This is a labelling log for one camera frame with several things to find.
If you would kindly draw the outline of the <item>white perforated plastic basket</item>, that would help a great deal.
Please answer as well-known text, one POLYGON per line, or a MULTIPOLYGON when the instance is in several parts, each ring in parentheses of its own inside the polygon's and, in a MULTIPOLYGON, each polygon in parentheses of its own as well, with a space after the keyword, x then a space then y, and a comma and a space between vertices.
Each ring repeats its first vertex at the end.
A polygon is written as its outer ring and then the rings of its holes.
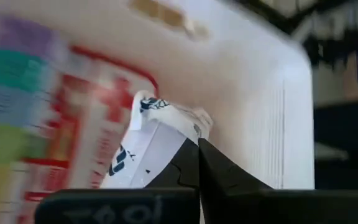
MULTIPOLYGON (((55 33, 28 132, 48 83, 78 45, 149 73, 158 91, 146 91, 157 98, 204 109, 213 120, 206 140, 263 183, 314 187, 310 63, 254 13, 220 0, 0 0, 0 14, 55 33)), ((11 164, 0 224, 14 224, 22 205, 23 159, 11 164)))

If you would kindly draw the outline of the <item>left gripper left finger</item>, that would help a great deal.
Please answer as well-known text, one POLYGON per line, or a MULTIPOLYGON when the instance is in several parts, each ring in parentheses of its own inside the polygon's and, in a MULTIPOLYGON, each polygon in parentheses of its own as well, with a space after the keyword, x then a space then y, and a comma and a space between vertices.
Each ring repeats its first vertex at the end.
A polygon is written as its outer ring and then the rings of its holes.
POLYGON ((173 159, 147 186, 151 187, 200 187, 199 147, 186 139, 173 159))

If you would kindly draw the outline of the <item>white gauze packet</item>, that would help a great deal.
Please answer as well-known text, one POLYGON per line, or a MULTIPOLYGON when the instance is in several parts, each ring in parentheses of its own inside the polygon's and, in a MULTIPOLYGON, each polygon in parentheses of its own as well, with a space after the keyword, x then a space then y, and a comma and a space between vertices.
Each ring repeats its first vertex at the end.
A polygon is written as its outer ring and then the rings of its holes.
POLYGON ((142 90, 135 94, 129 127, 102 189, 143 188, 158 176, 186 140, 208 139, 213 120, 202 108, 187 108, 142 90))

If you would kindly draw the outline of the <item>red first aid kit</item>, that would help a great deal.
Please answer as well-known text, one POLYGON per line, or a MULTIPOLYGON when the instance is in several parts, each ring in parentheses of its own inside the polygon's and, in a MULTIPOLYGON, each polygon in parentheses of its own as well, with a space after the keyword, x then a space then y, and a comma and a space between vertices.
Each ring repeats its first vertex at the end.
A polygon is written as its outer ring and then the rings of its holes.
POLYGON ((35 106, 23 159, 24 198, 14 224, 34 224, 46 196, 97 189, 127 129, 134 95, 158 91, 153 77, 122 60, 78 45, 35 106))

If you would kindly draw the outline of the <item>rainbow pill organizer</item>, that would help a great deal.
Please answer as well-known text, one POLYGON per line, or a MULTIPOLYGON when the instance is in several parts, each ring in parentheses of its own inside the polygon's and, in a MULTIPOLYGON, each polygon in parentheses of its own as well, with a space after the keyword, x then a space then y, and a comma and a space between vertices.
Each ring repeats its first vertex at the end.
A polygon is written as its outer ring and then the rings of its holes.
POLYGON ((11 164, 26 156, 32 110, 47 75, 55 33, 38 23, 0 14, 0 203, 11 164))

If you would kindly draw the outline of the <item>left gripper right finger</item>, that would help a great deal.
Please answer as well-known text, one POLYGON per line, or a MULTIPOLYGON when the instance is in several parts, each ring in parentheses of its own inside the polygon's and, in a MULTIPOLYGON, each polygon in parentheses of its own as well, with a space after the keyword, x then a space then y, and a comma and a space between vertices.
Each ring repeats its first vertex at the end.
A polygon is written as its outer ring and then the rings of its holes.
POLYGON ((263 194, 273 188, 199 140, 200 194, 206 224, 291 224, 263 194))

